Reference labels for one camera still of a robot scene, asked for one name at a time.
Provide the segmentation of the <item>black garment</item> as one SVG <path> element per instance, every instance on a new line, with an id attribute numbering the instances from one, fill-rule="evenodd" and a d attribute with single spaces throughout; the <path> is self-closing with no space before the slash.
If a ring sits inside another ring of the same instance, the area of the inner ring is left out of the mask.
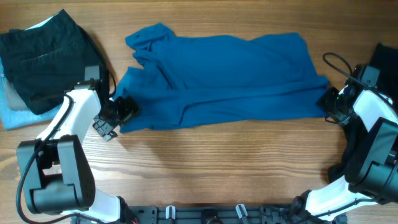
<path id="1" fill-rule="evenodd" d="M 377 90 L 392 97 L 394 108 L 397 110 L 397 49 L 378 43 L 369 65 L 380 70 Z M 346 149 L 341 157 L 341 162 L 328 168 L 329 183 L 345 174 L 345 168 L 350 157 L 357 150 L 360 140 L 367 133 L 359 118 L 355 118 L 350 124 L 344 126 L 343 131 L 347 140 Z"/>

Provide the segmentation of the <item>blue polo shirt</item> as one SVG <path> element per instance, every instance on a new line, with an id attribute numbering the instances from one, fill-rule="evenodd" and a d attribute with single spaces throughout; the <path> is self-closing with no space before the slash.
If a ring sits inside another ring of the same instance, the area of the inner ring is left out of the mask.
<path id="1" fill-rule="evenodd" d="M 139 68 L 128 68 L 117 94 L 134 98 L 141 112 L 124 133 L 324 116 L 317 101 L 329 82 L 297 33 L 179 37 L 156 24 L 125 41 Z"/>

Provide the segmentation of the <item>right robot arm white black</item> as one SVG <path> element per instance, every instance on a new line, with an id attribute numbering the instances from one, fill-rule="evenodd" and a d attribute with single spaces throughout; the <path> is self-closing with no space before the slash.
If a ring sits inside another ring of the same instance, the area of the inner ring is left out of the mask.
<path id="1" fill-rule="evenodd" d="M 342 177 L 308 193 L 301 223 L 331 222 L 365 205 L 397 202 L 397 114 L 384 96 L 363 90 L 353 105 L 367 130 Z"/>

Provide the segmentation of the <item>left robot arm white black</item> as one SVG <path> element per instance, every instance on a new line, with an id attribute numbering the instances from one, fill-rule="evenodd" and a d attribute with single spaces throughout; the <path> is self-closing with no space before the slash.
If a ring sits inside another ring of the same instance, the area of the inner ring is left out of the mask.
<path id="1" fill-rule="evenodd" d="M 63 95 L 60 111 L 35 140 L 22 141 L 17 148 L 21 178 L 16 192 L 16 209 L 55 215 L 52 223 L 67 218 L 89 223 L 138 223 L 139 219 L 123 198 L 108 195 L 95 186 L 93 173 L 82 148 L 90 125 L 105 140 L 139 111 L 130 96 L 103 98 L 94 88 L 73 89 Z"/>

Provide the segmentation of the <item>folded black pants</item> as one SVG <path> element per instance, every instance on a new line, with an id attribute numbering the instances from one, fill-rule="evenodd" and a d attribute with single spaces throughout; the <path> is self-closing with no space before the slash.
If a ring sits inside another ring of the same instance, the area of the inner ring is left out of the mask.
<path id="1" fill-rule="evenodd" d="M 65 10 L 40 27 L 1 34 L 1 61 L 6 79 L 36 115 L 62 103 L 63 92 L 82 82 L 89 66 L 99 67 L 94 78 L 109 91 L 104 57 Z"/>

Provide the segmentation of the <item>folded grey garment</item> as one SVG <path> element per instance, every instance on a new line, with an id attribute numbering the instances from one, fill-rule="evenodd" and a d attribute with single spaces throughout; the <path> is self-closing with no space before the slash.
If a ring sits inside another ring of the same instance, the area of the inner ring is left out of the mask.
<path id="1" fill-rule="evenodd" d="M 19 96 L 14 86 L 8 80 L 5 80 L 4 82 L 4 89 L 5 89 L 7 105 L 11 110 L 14 111 L 28 110 L 27 105 Z"/>

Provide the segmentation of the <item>folded light blue jeans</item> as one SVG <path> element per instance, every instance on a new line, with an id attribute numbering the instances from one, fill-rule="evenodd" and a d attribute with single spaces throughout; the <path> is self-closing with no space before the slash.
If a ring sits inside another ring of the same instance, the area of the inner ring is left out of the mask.
<path id="1" fill-rule="evenodd" d="M 51 120 L 59 111 L 61 105 L 50 111 L 36 115 L 30 110 L 12 110 L 7 102 L 6 77 L 4 76 L 3 65 L 1 65 L 1 121 L 6 130 L 16 129 L 35 123 Z"/>

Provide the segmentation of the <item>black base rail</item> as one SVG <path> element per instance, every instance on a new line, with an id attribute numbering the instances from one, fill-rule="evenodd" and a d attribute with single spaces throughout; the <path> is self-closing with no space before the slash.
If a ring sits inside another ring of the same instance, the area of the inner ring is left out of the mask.
<path id="1" fill-rule="evenodd" d="M 127 211 L 128 218 L 116 220 L 116 223 L 137 224 L 339 224 L 347 223 L 346 214 L 331 221 L 310 217 L 304 211 L 291 212 L 289 204 L 264 204 L 261 206 L 235 207 L 168 207 L 133 206 Z"/>

